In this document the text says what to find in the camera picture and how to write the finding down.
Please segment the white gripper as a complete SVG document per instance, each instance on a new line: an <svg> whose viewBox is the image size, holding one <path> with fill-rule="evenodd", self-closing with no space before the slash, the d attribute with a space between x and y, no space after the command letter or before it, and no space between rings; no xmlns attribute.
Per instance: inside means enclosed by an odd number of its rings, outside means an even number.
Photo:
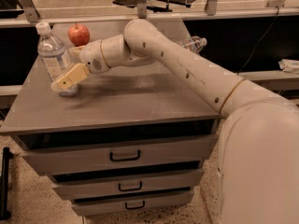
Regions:
<svg viewBox="0 0 299 224"><path fill-rule="evenodd" d="M80 63L75 64L58 76L51 83L51 88L54 91L66 91L86 79L90 72L101 74L109 71L110 67L103 58L101 43L101 40L97 40L87 45L70 48L69 54Z"/></svg>

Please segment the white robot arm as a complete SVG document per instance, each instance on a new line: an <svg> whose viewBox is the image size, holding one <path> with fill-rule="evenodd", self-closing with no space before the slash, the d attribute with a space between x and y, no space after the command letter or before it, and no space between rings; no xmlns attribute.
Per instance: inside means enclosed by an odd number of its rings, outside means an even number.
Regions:
<svg viewBox="0 0 299 224"><path fill-rule="evenodd" d="M220 224L299 224L299 109L289 100L183 48L146 20L123 34L73 49L80 62L51 87L94 72L155 59L225 120L218 143Z"/></svg>

